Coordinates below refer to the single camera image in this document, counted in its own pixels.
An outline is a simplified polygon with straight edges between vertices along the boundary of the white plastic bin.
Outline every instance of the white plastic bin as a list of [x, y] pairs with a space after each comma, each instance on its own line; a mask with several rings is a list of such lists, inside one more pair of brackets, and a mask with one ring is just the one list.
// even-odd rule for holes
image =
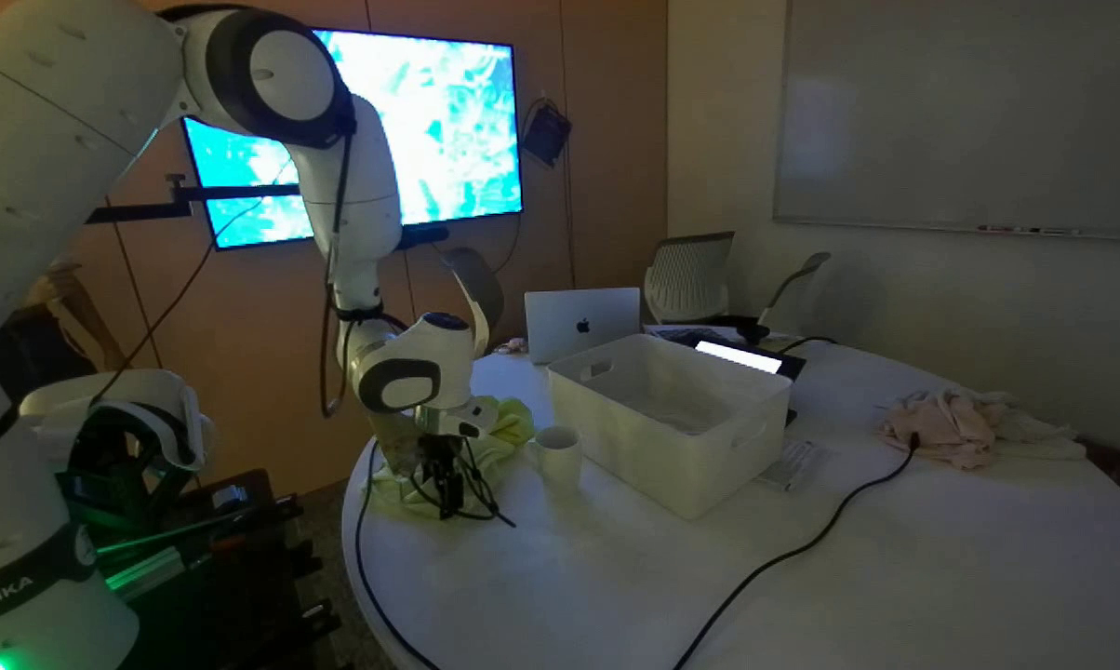
[[648, 335], [546, 370], [563, 425], [607, 472], [700, 517], [782, 456], [789, 381]]

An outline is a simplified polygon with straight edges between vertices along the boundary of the computer screen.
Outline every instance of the computer screen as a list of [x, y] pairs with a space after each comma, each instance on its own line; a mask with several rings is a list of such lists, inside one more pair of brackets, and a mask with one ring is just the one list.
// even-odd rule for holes
[[[341, 82], [365, 96], [392, 143], [401, 227], [522, 213], [522, 117], [513, 48], [315, 31]], [[188, 120], [201, 188], [286, 188], [279, 143]], [[309, 237], [302, 198], [215, 198], [205, 204], [220, 251]]]

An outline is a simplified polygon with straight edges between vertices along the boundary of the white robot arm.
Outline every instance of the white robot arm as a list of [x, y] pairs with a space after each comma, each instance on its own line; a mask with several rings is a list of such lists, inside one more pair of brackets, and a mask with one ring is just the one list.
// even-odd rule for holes
[[[379, 321], [377, 260], [397, 247], [379, 117], [346, 92], [307, 26], [264, 12], [148, 14], [137, 0], [0, 12], [0, 324], [180, 117], [293, 153], [354, 394], [374, 414], [428, 405], [442, 416], [436, 431], [455, 430], [478, 354], [465, 324], [428, 317], [392, 340]], [[93, 577], [49, 456], [0, 392], [0, 649], [21, 667], [114, 667], [129, 642], [134, 617]]]

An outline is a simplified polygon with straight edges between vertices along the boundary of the wall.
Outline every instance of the wall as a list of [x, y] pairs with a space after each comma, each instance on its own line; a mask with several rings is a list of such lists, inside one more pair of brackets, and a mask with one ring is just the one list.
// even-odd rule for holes
[[[313, 26], [365, 26], [361, 0], [257, 0]], [[578, 136], [560, 168], [529, 163], [529, 213], [513, 225], [479, 225], [460, 237], [504, 268], [508, 324], [522, 330], [522, 289], [635, 282], [665, 225], [665, 0], [374, 0], [377, 31], [500, 31], [522, 44], [526, 96], [556, 96]], [[164, 174], [188, 173], [180, 136], [164, 136], [108, 195], [114, 204], [164, 201]], [[124, 242], [148, 317], [201, 260], [201, 215], [126, 225]], [[439, 260], [442, 247], [397, 254], [382, 263], [386, 309], [460, 313]], [[137, 343], [143, 313], [129, 298], [114, 227], [91, 227], [70, 251], [98, 306], [124, 347]], [[315, 416], [322, 260], [313, 247], [211, 257], [157, 347], [215, 421], [209, 478], [269, 469], [279, 490], [341, 482], [369, 430], [346, 405]]]
[[1014, 392], [1120, 448], [1120, 242], [772, 225], [782, 26], [784, 0], [671, 0], [671, 236], [737, 232], [748, 306], [833, 251], [814, 330]]

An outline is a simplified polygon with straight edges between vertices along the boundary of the laptop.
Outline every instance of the laptop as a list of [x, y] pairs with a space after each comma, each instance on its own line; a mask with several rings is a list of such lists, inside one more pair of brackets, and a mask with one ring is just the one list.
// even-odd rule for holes
[[635, 330], [639, 330], [639, 288], [526, 296], [526, 335], [529, 335], [529, 358], [535, 364]]

